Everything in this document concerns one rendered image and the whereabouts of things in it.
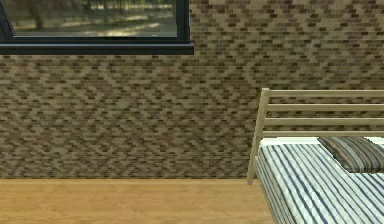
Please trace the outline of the grey striped pillow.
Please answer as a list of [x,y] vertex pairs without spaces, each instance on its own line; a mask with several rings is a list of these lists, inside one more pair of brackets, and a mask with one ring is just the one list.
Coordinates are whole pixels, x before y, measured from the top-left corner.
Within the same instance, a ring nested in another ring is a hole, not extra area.
[[384,148],[365,137],[318,137],[350,173],[384,173]]

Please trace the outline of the beige wooden bed striped cover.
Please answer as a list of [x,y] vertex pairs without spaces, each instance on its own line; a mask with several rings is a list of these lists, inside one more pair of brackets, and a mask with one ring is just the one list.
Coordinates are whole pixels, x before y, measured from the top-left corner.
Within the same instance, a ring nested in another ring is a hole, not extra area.
[[248,164],[276,224],[384,224],[384,173],[350,173],[318,137],[384,148],[384,90],[261,91]]

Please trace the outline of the black framed window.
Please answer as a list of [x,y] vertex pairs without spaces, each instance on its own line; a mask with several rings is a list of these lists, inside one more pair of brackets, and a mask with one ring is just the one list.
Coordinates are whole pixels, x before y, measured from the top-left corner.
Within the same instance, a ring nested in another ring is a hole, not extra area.
[[0,0],[0,55],[192,55],[189,0]]

